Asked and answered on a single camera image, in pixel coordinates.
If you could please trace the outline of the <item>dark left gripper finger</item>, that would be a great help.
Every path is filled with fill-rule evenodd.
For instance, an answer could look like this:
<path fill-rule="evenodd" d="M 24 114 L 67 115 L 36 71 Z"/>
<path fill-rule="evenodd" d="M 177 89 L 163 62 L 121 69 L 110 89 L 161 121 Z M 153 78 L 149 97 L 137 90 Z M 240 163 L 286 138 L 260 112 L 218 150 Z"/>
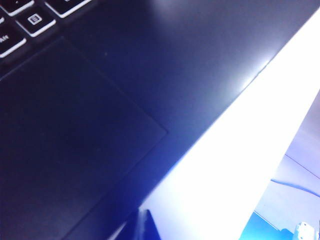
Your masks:
<path fill-rule="evenodd" d="M 109 237 L 110 240 L 160 240 L 149 209 L 136 210 Z"/>

